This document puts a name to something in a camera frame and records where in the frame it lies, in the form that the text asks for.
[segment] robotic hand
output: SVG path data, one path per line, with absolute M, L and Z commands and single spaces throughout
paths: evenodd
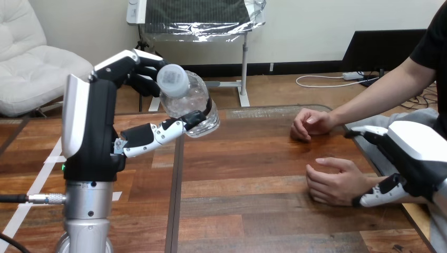
M 64 204 L 64 228 L 56 252 L 112 253 L 107 238 L 113 184 L 129 157 L 150 152 L 206 120 L 208 110 L 193 111 L 159 125 L 151 123 L 121 132 L 113 127 L 116 91 L 122 84 L 143 96 L 158 97 L 154 80 L 168 63 L 139 51 L 123 51 L 94 67 L 89 83 L 70 75 L 64 94 L 62 150 L 66 192 L 3 197 L 3 202 Z
M 388 129 L 359 126 L 347 138 L 361 135 L 396 167 L 394 174 L 364 195 L 353 206 L 372 207 L 402 198 L 424 197 L 447 215 L 447 141 L 432 128 L 415 122 L 395 121 Z

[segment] white wall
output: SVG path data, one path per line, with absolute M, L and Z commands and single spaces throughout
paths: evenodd
M 444 0 L 267 0 L 267 24 L 249 34 L 249 62 L 341 60 L 356 30 L 427 28 Z M 92 64 L 135 47 L 127 0 L 30 0 L 48 44 Z M 242 41 L 157 42 L 178 64 L 241 62 Z

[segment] white cushion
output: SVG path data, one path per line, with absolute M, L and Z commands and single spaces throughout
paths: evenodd
M 27 0 L 0 0 L 0 62 L 46 45 L 45 34 Z
M 17 116 L 48 103 L 63 95 L 69 74 L 86 81 L 92 69 L 80 56 L 50 46 L 0 62 L 0 113 Z

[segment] black t-shirt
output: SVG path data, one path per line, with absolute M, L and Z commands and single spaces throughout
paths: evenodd
M 436 70 L 439 117 L 434 129 L 447 139 L 447 2 L 435 15 L 410 58 L 422 66 Z

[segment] computer monitor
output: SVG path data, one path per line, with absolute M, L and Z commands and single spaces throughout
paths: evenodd
M 356 31 L 342 61 L 342 72 L 390 71 L 407 59 L 426 29 Z

